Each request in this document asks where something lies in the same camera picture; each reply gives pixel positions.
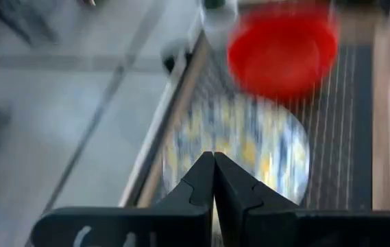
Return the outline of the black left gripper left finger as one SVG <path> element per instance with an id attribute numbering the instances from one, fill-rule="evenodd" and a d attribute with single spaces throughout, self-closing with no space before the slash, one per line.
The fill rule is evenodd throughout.
<path id="1" fill-rule="evenodd" d="M 43 215 L 33 247 L 211 247 L 215 158 L 204 152 L 147 208 L 63 207 Z"/>

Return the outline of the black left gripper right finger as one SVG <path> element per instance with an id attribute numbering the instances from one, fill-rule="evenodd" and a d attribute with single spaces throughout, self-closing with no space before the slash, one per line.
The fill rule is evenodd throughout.
<path id="1" fill-rule="evenodd" d="M 296 204 L 215 153 L 225 247 L 390 247 L 390 211 L 318 211 Z"/>

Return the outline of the yellow bowl with blue floral inside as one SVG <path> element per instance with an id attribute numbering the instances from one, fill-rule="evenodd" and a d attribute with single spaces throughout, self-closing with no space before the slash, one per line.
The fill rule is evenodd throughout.
<path id="1" fill-rule="evenodd" d="M 203 152 L 222 152 L 288 200 L 304 199 L 310 145 L 285 107 L 257 97 L 216 96 L 193 102 L 177 118 L 162 149 L 162 180 L 170 192 Z"/>

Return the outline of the red plastic bowl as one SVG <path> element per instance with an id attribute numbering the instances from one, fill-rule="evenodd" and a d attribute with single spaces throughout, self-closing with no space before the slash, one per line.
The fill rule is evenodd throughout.
<path id="1" fill-rule="evenodd" d="M 305 97 L 333 66 L 339 22 L 325 3 L 254 6 L 232 30 L 230 73 L 247 93 L 285 102 Z"/>

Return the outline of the black perforated metal shelf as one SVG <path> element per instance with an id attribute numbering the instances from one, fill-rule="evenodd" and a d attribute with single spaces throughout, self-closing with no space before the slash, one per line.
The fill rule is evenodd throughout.
<path id="1" fill-rule="evenodd" d="M 145 207 L 168 193 L 162 149 L 177 118 L 193 102 L 249 96 L 237 88 L 225 51 L 212 49 L 203 34 L 190 53 L 189 59 L 178 58 L 170 91 L 159 104 L 122 194 L 122 207 Z M 271 100 L 289 110 L 308 135 L 310 172 L 302 207 L 371 208 L 372 53 L 371 38 L 343 32 L 334 66 L 318 87 L 303 99 Z"/>

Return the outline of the white planter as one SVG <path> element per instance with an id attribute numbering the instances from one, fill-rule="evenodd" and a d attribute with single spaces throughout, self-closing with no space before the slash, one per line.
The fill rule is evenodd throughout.
<path id="1" fill-rule="evenodd" d="M 200 0 L 200 16 L 206 40 L 213 49 L 224 49 L 230 32 L 239 18 L 237 0 L 226 0 L 226 4 L 215 10 L 207 10 Z"/>

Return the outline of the green leafy plant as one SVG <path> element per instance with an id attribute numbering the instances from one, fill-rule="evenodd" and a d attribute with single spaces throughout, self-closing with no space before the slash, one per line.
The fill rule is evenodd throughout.
<path id="1" fill-rule="evenodd" d="M 226 0 L 202 0 L 203 6 L 207 10 L 215 10 L 226 4 Z"/>

